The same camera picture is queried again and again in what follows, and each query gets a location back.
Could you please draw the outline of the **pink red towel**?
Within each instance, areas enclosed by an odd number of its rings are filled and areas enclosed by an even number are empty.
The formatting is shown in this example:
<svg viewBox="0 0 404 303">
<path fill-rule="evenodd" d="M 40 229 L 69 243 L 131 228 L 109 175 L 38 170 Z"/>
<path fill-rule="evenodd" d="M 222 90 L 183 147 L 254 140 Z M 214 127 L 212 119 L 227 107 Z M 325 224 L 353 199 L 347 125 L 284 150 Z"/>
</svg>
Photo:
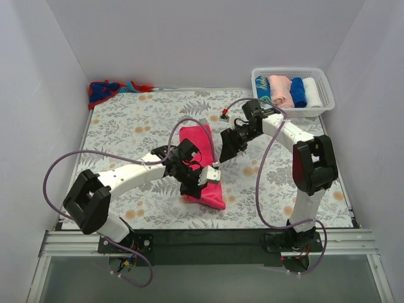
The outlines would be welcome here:
<svg viewBox="0 0 404 303">
<path fill-rule="evenodd" d="M 211 144 L 201 126 L 182 127 L 179 131 L 179 139 L 180 141 L 188 139 L 199 149 L 199 153 L 193 158 L 193 161 L 197 161 L 202 166 L 211 165 L 213 163 Z M 202 190 L 200 199 L 188 195 L 185 195 L 185 197 L 190 203 L 199 203 L 218 210 L 226 209 L 220 183 L 208 183 Z"/>
</svg>

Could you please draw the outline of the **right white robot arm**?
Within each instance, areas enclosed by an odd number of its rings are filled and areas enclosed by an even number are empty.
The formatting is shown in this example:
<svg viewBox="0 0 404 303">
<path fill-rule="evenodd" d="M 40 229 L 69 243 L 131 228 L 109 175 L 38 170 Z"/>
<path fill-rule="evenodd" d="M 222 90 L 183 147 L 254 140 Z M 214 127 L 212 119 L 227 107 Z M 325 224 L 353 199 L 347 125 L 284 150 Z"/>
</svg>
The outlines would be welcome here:
<svg viewBox="0 0 404 303">
<path fill-rule="evenodd" d="M 224 163 L 246 151 L 247 144 L 261 135 L 271 138 L 270 143 L 279 142 L 292 153 L 292 177 L 297 187 L 297 196 L 291 217 L 279 229 L 283 232 L 283 244 L 293 251 L 300 251 L 316 233 L 316 218 L 319 204 L 325 192 L 338 178 L 338 168 L 331 139 L 327 135 L 314 136 L 287 119 L 287 113 L 271 104 L 263 108 L 256 98 L 243 98 L 242 125 L 222 110 L 221 120 L 229 128 L 223 130 L 222 150 L 219 161 Z"/>
</svg>

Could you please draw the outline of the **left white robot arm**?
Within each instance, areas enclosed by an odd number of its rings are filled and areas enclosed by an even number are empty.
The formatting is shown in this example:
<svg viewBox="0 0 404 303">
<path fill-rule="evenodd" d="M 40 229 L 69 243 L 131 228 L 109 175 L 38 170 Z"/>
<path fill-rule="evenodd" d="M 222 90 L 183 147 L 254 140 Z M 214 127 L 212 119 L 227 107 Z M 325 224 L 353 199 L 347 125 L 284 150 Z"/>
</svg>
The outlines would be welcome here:
<svg viewBox="0 0 404 303">
<path fill-rule="evenodd" d="M 167 176 L 181 183 L 182 195 L 200 198 L 207 185 L 208 167 L 191 162 L 198 152 L 193 143 L 184 140 L 178 146 L 152 150 L 139 164 L 99 173 L 84 170 L 69 190 L 63 207 L 83 234 L 108 237 L 118 251 L 126 253 L 133 248 L 134 237 L 124 220 L 109 213 L 110 202 L 138 186 Z"/>
</svg>

